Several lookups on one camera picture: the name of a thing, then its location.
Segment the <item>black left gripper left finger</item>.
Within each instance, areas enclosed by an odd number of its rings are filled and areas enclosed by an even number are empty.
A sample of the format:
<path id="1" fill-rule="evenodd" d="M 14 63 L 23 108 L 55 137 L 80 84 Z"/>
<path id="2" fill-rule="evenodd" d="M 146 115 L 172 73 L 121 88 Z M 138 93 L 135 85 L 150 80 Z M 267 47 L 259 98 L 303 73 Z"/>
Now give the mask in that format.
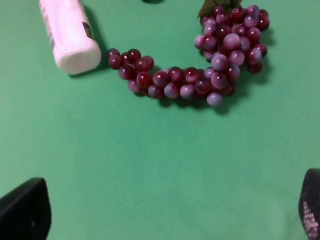
<path id="1" fill-rule="evenodd" d="M 0 198 L 2 240 L 45 240 L 52 223 L 47 184 L 33 177 Z"/>

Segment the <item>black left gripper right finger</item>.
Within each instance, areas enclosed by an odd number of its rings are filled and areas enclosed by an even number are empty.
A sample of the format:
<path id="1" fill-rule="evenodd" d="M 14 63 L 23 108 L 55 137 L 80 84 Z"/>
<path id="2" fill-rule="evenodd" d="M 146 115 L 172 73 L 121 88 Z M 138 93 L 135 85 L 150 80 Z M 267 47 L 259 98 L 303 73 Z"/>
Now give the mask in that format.
<path id="1" fill-rule="evenodd" d="M 298 202 L 299 217 L 309 240 L 320 239 L 320 169 L 305 173 Z"/>

